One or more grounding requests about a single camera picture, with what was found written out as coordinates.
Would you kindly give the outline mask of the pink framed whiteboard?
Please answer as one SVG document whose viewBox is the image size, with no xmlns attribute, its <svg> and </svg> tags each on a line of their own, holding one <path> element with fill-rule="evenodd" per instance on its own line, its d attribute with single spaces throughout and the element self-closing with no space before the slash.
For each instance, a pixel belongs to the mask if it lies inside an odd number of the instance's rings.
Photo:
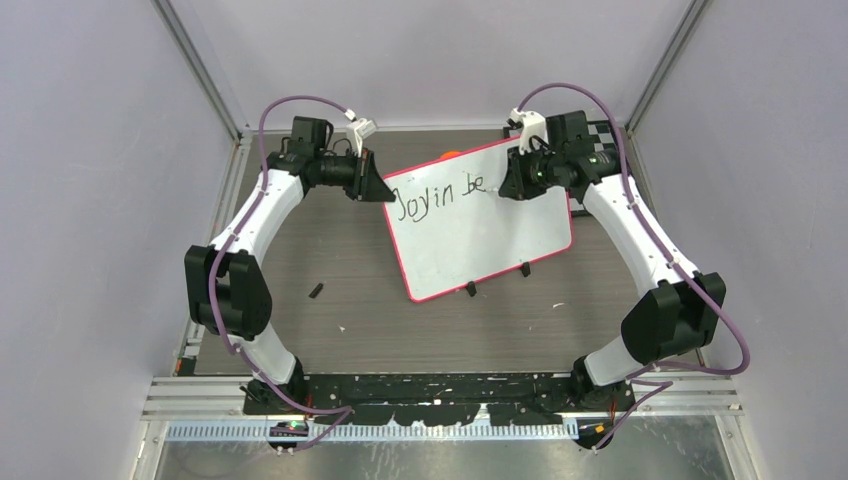
<svg viewBox="0 0 848 480">
<path fill-rule="evenodd" d="M 507 169 L 508 138 L 385 176 L 396 201 L 384 215 L 407 296 L 421 303 L 480 283 L 573 243 L 569 197 L 553 187 L 532 200 L 486 192 Z"/>
</svg>

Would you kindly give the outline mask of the black marker cap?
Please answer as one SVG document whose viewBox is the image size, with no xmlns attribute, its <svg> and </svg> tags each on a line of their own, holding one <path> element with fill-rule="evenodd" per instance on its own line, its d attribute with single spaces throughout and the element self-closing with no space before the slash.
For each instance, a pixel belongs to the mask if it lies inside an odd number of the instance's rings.
<svg viewBox="0 0 848 480">
<path fill-rule="evenodd" d="M 316 286 L 315 286 L 315 287 L 314 287 L 314 288 L 310 291 L 310 293 L 308 294 L 308 297 L 309 297 L 310 299 L 315 299 L 315 298 L 316 298 L 316 297 L 317 297 L 317 296 L 318 296 L 318 295 L 322 292 L 323 288 L 324 288 L 324 284 L 323 284 L 323 283 L 318 283 L 318 284 L 317 284 L 317 285 L 316 285 Z"/>
</svg>

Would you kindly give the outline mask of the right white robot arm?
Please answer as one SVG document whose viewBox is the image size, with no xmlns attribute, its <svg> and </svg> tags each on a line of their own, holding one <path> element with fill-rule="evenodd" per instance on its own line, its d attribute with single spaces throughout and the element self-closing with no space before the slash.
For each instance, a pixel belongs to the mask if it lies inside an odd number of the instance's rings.
<svg viewBox="0 0 848 480">
<path fill-rule="evenodd" d="M 708 345 L 726 285 L 675 251 L 656 219 L 641 206 L 638 188 L 622 166 L 618 148 L 599 150 L 582 111 L 544 117 L 513 109 L 518 130 L 507 151 L 502 198 L 535 199 L 562 187 L 604 228 L 627 265 L 640 297 L 620 324 L 619 335 L 573 364 L 569 393 L 584 410 L 596 410 L 611 387 L 655 361 Z"/>
</svg>

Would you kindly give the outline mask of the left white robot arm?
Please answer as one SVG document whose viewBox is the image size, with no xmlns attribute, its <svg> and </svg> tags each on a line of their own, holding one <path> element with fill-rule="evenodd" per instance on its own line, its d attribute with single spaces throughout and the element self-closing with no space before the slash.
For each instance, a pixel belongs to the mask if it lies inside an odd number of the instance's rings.
<svg viewBox="0 0 848 480">
<path fill-rule="evenodd" d="M 341 140 L 346 148 L 338 153 L 329 121 L 295 117 L 291 134 L 266 157 L 251 197 L 230 224 L 184 257 L 191 320 L 245 358 L 254 372 L 250 392 L 284 414 L 305 405 L 307 387 L 300 360 L 271 324 L 262 261 L 284 220 L 315 187 L 339 187 L 353 201 L 395 201 L 364 145 L 376 129 L 370 119 L 352 120 Z"/>
</svg>

